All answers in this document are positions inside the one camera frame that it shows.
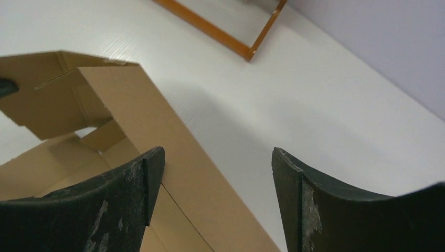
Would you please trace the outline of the brown cardboard box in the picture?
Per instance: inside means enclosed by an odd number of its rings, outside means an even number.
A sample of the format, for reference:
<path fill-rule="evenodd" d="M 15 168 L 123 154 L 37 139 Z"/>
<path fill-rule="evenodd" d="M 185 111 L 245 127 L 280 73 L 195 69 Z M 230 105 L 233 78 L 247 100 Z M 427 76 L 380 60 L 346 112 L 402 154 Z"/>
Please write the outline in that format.
<path fill-rule="evenodd" d="M 41 143 L 1 165 L 1 201 L 43 197 L 155 147 L 165 167 L 139 251 L 278 251 L 143 68 L 69 51 L 1 57 L 1 111 Z"/>

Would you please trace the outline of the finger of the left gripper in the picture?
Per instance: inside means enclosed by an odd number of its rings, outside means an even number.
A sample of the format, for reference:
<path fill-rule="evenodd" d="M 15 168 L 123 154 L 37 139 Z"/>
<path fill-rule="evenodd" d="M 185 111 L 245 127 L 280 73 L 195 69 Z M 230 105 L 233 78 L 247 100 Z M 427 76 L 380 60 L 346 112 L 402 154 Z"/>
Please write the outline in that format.
<path fill-rule="evenodd" d="M 0 98 L 7 97 L 9 95 L 17 93 L 18 91 L 19 87 L 15 81 L 7 78 L 0 79 L 0 92 L 1 92 Z"/>

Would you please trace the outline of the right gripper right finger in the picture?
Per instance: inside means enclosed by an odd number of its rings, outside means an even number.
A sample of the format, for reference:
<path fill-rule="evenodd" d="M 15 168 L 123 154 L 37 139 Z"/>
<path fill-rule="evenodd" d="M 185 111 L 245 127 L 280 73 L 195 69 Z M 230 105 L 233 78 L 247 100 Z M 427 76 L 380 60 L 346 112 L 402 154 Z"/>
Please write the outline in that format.
<path fill-rule="evenodd" d="M 288 251 L 444 251 L 444 182 L 388 196 L 282 148 L 273 150 L 271 166 Z"/>

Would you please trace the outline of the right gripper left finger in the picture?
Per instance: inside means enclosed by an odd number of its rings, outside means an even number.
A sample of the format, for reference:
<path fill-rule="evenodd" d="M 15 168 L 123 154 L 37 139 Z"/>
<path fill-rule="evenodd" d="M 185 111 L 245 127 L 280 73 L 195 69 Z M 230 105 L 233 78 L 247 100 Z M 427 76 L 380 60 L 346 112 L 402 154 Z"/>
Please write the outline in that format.
<path fill-rule="evenodd" d="M 164 167 L 158 146 L 43 197 L 1 201 L 1 251 L 139 251 Z"/>

